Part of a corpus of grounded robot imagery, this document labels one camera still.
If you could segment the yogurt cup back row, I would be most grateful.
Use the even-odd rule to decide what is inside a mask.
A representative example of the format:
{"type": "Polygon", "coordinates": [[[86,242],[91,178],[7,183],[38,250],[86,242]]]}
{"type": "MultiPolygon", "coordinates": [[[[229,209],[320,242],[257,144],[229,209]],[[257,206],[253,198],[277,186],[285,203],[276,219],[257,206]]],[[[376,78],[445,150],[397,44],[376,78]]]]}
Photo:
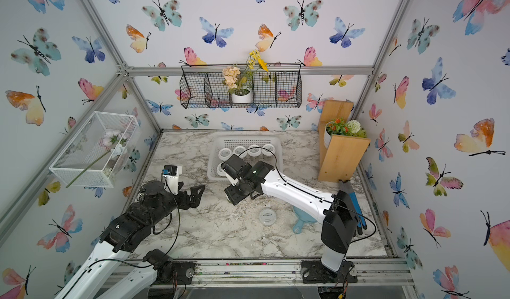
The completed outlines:
{"type": "Polygon", "coordinates": [[[232,152],[239,158],[245,158],[248,154],[248,149],[244,146],[237,146],[232,152]]]}
{"type": "Polygon", "coordinates": [[[259,157],[262,154],[262,147],[258,144],[252,144],[248,147],[247,153],[251,157],[259,157]]]}
{"type": "Polygon", "coordinates": [[[276,148],[273,144],[264,144],[261,148],[262,153],[265,156],[275,156],[276,155],[276,148]]]}
{"type": "Polygon", "coordinates": [[[233,152],[231,149],[229,148],[222,148],[219,150],[218,152],[218,157],[221,161],[225,162],[227,161],[231,156],[232,156],[233,152]]]}

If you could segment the yogurt cup clear lid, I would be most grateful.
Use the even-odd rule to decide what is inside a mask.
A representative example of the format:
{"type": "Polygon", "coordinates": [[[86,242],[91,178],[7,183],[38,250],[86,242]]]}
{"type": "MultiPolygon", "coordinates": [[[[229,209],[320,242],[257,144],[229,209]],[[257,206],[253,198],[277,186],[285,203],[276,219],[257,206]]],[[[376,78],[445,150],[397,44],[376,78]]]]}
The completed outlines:
{"type": "Polygon", "coordinates": [[[259,220],[264,226],[272,226],[277,220],[276,212],[270,208],[264,208],[259,213],[259,220]]]}

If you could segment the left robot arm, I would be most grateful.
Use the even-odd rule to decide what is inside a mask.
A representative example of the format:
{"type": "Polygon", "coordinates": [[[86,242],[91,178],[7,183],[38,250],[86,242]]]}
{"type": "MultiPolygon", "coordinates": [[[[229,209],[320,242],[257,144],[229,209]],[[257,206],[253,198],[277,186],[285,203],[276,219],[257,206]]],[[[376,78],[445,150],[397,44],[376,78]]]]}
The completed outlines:
{"type": "Polygon", "coordinates": [[[189,285],[191,278],[186,272],[195,265],[175,266],[168,252],[154,249],[143,257],[142,263],[133,264],[132,271],[121,281],[99,293],[110,275],[121,264],[127,264],[127,258],[142,241],[157,234],[159,222],[171,218],[173,211],[198,208],[204,192],[204,185],[172,194],[163,182],[145,183],[139,190],[139,201],[110,222],[84,264],[56,293],[56,298],[133,298],[153,283],[169,282],[175,288],[189,285]]]}

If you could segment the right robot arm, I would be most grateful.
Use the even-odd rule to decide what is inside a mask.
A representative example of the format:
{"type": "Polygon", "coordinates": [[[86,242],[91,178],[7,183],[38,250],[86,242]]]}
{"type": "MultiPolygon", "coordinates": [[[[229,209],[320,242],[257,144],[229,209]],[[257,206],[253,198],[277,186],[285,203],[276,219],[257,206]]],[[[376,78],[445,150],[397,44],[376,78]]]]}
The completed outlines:
{"type": "Polygon", "coordinates": [[[278,198],[310,215],[321,225],[324,253],[321,264],[337,272],[353,243],[363,214],[357,211],[349,191],[349,181],[339,183],[336,193],[328,193],[306,186],[284,176],[276,166],[263,161],[251,165],[236,155],[220,164],[231,183],[224,191],[235,206],[246,198],[267,195],[278,198]]]}

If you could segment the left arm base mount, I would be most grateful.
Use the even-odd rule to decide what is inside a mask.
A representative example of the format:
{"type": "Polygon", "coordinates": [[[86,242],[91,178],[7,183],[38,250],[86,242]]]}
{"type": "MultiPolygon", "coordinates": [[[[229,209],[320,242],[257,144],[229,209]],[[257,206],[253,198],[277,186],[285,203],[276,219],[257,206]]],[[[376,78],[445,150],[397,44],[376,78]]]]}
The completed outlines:
{"type": "Polygon", "coordinates": [[[197,264],[192,261],[174,260],[163,251],[155,249],[143,257],[157,272],[156,283],[178,283],[190,285],[195,275],[197,264]]]}

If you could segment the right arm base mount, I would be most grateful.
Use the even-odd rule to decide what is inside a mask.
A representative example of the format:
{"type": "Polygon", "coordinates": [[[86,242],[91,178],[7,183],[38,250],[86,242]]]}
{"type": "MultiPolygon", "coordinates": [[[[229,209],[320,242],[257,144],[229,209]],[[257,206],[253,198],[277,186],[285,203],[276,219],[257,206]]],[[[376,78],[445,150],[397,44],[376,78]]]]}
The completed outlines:
{"type": "Polygon", "coordinates": [[[320,260],[303,260],[301,262],[301,276],[305,284],[327,283],[357,283],[357,271],[350,261],[343,261],[340,269],[333,272],[322,265],[320,260]]]}

